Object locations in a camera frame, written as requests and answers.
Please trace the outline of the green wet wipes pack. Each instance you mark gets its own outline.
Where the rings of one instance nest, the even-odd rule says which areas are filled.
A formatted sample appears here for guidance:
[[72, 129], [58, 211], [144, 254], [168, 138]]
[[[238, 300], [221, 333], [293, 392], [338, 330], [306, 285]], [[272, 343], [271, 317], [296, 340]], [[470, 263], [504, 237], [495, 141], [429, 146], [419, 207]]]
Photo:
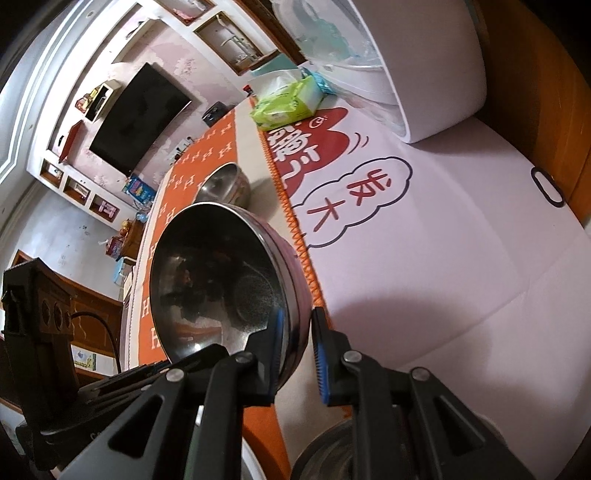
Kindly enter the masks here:
[[250, 118], [260, 130], [274, 130], [310, 118], [324, 97], [315, 79], [308, 76], [260, 97]]

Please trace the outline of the large steel bowl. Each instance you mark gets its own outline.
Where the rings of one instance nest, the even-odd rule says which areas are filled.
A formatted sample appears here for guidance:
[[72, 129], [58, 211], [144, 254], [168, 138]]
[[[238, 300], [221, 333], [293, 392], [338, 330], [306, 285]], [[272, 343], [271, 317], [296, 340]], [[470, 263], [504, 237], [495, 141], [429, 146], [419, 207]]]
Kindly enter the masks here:
[[[425, 433], [420, 427], [412, 427], [404, 419], [398, 421], [403, 467], [396, 476], [388, 479], [418, 479], [413, 461], [420, 457], [425, 447]], [[357, 479], [355, 463], [353, 420], [343, 420], [337, 426], [315, 438], [298, 456], [290, 474], [291, 479]]]

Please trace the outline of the white cosmetic storage box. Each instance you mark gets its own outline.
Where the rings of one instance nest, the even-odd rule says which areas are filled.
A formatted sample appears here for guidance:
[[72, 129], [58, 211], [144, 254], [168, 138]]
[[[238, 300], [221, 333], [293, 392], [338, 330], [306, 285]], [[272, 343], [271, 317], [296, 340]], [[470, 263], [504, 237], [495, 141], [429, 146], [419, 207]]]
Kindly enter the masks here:
[[485, 103], [466, 1], [276, 1], [273, 13], [336, 94], [408, 144]]

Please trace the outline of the black flat television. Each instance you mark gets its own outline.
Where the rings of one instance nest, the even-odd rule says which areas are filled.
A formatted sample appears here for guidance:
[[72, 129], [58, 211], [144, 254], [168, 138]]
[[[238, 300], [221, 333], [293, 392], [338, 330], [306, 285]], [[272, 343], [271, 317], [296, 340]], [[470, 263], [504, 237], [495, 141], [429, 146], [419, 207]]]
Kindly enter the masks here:
[[144, 64], [122, 90], [89, 151], [129, 176], [191, 99], [152, 65]]

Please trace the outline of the blue tissue pack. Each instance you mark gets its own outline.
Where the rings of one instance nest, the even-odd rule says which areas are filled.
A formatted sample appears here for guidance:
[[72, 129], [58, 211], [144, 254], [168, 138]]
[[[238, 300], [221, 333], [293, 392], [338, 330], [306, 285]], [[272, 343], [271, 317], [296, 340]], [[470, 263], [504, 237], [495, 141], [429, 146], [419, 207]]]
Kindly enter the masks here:
[[311, 77], [312, 79], [314, 79], [315, 83], [318, 86], [318, 89], [320, 89], [322, 91], [322, 94], [324, 94], [324, 95], [337, 94], [337, 92], [335, 92], [335, 89], [332, 88], [332, 86], [329, 84], [329, 82], [327, 80], [325, 80], [325, 78], [322, 77], [322, 75], [320, 73], [315, 72], [315, 71], [311, 71], [308, 68], [301, 68], [301, 72], [303, 72], [305, 77]]

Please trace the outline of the orange H-pattern table runner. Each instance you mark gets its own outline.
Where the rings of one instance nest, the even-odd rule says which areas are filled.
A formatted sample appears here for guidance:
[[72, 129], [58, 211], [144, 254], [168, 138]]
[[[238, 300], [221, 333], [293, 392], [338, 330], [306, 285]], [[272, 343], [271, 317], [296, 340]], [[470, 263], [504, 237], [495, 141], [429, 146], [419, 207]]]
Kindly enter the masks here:
[[170, 359], [245, 347], [283, 311], [277, 383], [304, 358], [312, 296], [290, 237], [287, 198], [249, 108], [228, 113], [175, 163], [146, 242], [140, 334]]

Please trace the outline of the white round plate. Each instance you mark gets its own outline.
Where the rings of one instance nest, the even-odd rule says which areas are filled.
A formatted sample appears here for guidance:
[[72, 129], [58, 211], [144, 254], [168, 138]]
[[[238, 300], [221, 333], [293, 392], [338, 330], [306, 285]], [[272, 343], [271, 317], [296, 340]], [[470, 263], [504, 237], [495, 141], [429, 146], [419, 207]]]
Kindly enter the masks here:
[[256, 455], [249, 447], [249, 443], [242, 439], [242, 472], [240, 472], [242, 480], [264, 480], [264, 473], [256, 459]]

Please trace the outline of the pink steel bowl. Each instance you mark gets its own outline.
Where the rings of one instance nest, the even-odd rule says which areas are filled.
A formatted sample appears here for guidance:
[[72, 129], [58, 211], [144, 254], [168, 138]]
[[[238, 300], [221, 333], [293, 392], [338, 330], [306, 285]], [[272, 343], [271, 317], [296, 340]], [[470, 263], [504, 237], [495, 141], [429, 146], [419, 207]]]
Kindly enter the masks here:
[[276, 389], [308, 344], [312, 299], [297, 252], [240, 207], [200, 202], [173, 217], [156, 242], [149, 303], [170, 361], [212, 344], [247, 350]]

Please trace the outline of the blue picture book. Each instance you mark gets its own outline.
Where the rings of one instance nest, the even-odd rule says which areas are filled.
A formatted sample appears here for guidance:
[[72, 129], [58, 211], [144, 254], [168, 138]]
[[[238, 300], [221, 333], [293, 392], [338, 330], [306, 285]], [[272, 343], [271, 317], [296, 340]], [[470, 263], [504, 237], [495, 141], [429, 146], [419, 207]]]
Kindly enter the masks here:
[[126, 179], [123, 192], [143, 207], [149, 207], [156, 195], [155, 190], [135, 174]]

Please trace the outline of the small steel bowl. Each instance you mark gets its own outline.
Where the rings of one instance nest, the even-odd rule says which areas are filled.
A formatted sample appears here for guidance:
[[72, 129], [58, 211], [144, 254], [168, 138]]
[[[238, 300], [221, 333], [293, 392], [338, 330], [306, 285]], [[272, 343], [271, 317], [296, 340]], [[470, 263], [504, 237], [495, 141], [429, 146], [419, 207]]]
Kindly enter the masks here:
[[238, 164], [229, 162], [209, 174], [199, 187], [193, 202], [226, 203], [246, 209], [251, 197], [249, 178]]

